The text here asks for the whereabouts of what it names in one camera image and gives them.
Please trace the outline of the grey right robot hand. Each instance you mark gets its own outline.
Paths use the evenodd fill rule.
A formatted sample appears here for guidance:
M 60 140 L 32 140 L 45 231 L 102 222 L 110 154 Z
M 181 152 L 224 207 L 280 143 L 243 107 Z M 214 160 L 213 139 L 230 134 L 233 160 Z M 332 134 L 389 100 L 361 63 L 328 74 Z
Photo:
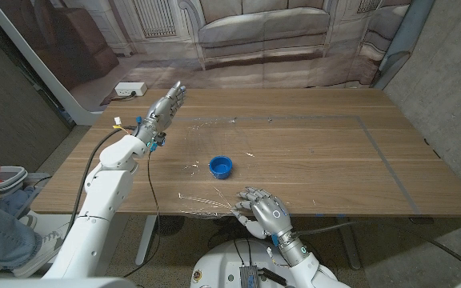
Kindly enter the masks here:
M 246 187 L 238 193 L 241 198 L 232 214 L 256 238 L 276 238 L 281 255 L 290 267 L 298 265 L 309 256 L 306 248 L 295 237 L 291 217 L 284 203 L 266 190 Z

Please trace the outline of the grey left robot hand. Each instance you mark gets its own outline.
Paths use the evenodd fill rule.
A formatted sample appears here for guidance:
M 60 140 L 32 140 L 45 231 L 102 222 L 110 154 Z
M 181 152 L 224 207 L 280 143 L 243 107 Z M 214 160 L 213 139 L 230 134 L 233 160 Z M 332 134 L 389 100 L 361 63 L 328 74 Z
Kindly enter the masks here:
M 150 146 L 155 138 L 170 126 L 185 99 L 186 87 L 177 81 L 165 96 L 150 106 L 145 118 L 138 123 L 132 135 L 146 146 Z

